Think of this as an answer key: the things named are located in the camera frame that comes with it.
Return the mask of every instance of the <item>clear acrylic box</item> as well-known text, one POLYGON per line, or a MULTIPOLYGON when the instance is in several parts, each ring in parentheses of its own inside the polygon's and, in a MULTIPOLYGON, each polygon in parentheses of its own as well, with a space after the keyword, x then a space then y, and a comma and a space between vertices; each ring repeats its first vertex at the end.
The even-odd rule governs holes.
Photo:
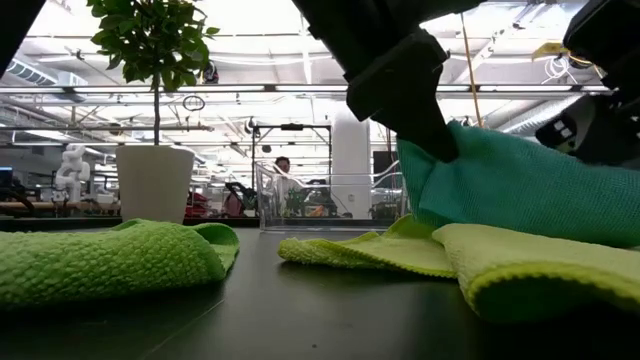
POLYGON ((304 176, 256 164, 256 187, 266 231, 380 231, 408 209, 397 161, 380 174, 304 176))

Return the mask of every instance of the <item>potted plant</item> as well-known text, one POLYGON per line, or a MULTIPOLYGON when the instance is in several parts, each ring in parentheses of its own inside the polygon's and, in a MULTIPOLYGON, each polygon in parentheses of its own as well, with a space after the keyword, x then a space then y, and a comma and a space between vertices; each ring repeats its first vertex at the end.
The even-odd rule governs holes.
POLYGON ((122 217, 182 223, 194 154, 160 144, 160 83, 165 91, 196 85, 194 72, 209 63, 203 38, 206 15, 183 0, 88 0, 101 19, 91 41, 109 56, 108 69, 124 63, 127 83, 151 79, 154 94, 154 145, 116 149, 122 217))

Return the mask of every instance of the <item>black table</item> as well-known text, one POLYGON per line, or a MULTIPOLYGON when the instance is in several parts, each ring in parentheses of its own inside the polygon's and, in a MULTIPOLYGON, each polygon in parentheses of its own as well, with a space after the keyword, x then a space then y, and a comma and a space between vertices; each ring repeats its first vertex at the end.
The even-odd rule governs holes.
POLYGON ((238 235, 221 283, 0 313, 0 359, 637 357, 640 319, 604 304, 552 322, 489 324, 454 282, 283 263, 278 242, 293 234, 238 235))

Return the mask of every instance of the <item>green towel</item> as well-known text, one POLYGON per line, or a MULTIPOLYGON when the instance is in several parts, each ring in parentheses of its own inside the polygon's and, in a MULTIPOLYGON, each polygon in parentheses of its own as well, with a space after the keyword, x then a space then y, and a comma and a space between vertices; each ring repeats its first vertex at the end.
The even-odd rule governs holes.
POLYGON ((289 261, 457 278, 465 300, 496 322, 543 320, 594 301, 640 310, 640 252, 485 225, 434 231, 409 215, 382 235, 282 241, 289 261))
POLYGON ((0 233, 0 309, 222 280, 238 244, 222 224, 146 220, 95 233, 0 233))
POLYGON ((484 224, 617 247, 640 245, 640 171, 589 166, 530 141, 449 124, 460 156, 398 141, 412 212, 435 226, 484 224))

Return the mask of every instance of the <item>white humanoid robot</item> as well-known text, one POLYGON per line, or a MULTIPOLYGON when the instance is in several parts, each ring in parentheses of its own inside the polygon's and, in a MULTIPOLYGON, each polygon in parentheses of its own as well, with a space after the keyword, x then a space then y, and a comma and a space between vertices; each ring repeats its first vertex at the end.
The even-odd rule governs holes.
POLYGON ((81 181, 89 180, 91 168, 82 161, 84 146, 68 145, 67 151, 62 153, 62 165, 56 172, 56 191, 53 193, 53 201, 70 202, 80 201, 81 181))

